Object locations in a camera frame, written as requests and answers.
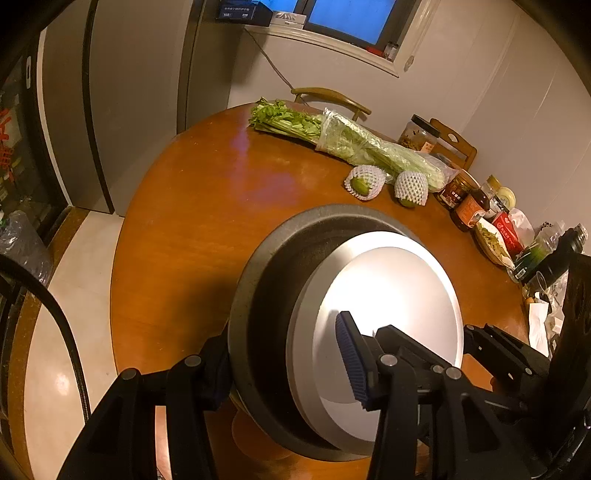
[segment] box on windowsill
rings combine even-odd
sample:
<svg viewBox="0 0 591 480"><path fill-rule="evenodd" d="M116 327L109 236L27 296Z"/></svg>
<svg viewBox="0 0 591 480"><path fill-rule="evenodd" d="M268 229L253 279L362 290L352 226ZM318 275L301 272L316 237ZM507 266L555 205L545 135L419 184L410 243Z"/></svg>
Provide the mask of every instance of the box on windowsill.
<svg viewBox="0 0 591 480"><path fill-rule="evenodd" d="M271 18L271 25L282 25L300 30L304 28L305 23L305 15L293 14L291 12L273 12L273 17Z"/></svg>

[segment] green vegetable leaf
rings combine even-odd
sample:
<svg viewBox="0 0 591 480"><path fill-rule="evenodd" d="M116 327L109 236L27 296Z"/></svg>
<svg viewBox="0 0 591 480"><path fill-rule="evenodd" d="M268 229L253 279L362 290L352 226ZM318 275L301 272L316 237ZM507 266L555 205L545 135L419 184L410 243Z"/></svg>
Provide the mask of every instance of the green vegetable leaf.
<svg viewBox="0 0 591 480"><path fill-rule="evenodd" d="M261 98L252 109L249 123L256 130L283 134L316 145L322 120L322 115L310 115L287 108L281 100L271 103Z"/></svg>

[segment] window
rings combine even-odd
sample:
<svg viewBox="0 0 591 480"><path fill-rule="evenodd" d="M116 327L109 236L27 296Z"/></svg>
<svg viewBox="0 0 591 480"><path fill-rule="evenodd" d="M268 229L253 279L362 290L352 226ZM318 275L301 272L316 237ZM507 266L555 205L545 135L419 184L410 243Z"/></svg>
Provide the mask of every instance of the window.
<svg viewBox="0 0 591 480"><path fill-rule="evenodd" d="M274 11L306 15L306 30L383 50L400 43L418 0L262 0Z"/></svg>

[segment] white wall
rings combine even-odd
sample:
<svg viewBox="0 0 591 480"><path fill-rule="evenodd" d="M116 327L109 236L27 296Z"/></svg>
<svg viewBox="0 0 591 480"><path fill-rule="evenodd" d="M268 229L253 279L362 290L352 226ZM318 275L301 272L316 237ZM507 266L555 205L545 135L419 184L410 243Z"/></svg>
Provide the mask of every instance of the white wall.
<svg viewBox="0 0 591 480"><path fill-rule="evenodd" d="M413 66L400 78L315 45L256 37L293 86L338 90L372 110L365 125L398 138L414 113L456 129L468 123L500 65L519 13L511 0L441 0ZM228 107L261 96L293 98L245 33Z"/></svg>
<svg viewBox="0 0 591 480"><path fill-rule="evenodd" d="M414 65L400 78L321 47L257 37L294 86L323 86L366 105L365 125L398 138L413 113L438 118L478 149L534 226L591 228L591 97L550 35L512 0L441 0ZM229 106L291 99L246 34Z"/></svg>
<svg viewBox="0 0 591 480"><path fill-rule="evenodd" d="M533 225L591 228L591 97L548 33L523 14L488 92L462 132L470 172L495 173Z"/></svg>

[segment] green fruit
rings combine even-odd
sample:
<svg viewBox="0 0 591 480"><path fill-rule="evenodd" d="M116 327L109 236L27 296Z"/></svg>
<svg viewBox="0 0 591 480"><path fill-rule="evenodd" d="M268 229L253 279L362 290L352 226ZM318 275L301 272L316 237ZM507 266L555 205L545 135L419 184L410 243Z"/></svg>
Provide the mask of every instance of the green fruit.
<svg viewBox="0 0 591 480"><path fill-rule="evenodd" d="M360 179L359 177L353 177L351 179L351 188L359 193L363 197L367 197L369 195L369 185L364 179Z"/></svg>
<svg viewBox="0 0 591 480"><path fill-rule="evenodd" d="M411 202L407 199L398 199L398 201L400 202L400 205L407 208L415 208L418 205L418 203Z"/></svg>

